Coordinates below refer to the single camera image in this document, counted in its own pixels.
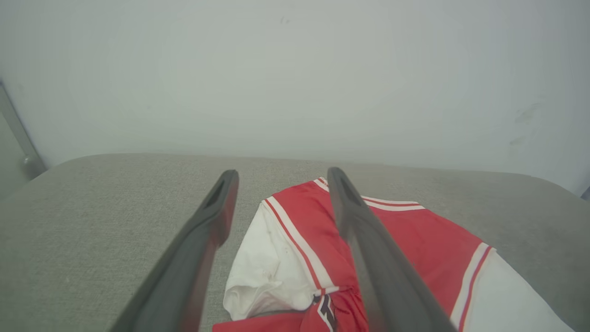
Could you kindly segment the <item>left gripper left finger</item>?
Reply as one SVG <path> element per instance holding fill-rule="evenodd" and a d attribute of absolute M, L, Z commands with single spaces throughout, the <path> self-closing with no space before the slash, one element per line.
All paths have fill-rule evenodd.
<path fill-rule="evenodd" d="M 221 174 L 116 319 L 112 332 L 198 330 L 215 252 L 230 234 L 238 187 L 238 171 Z"/>

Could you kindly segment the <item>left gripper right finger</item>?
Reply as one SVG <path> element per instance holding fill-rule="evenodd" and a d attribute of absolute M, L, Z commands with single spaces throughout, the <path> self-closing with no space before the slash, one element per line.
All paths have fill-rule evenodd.
<path fill-rule="evenodd" d="M 327 172 L 341 238 L 351 250 L 373 332 L 454 332 L 436 297 L 339 167 Z"/>

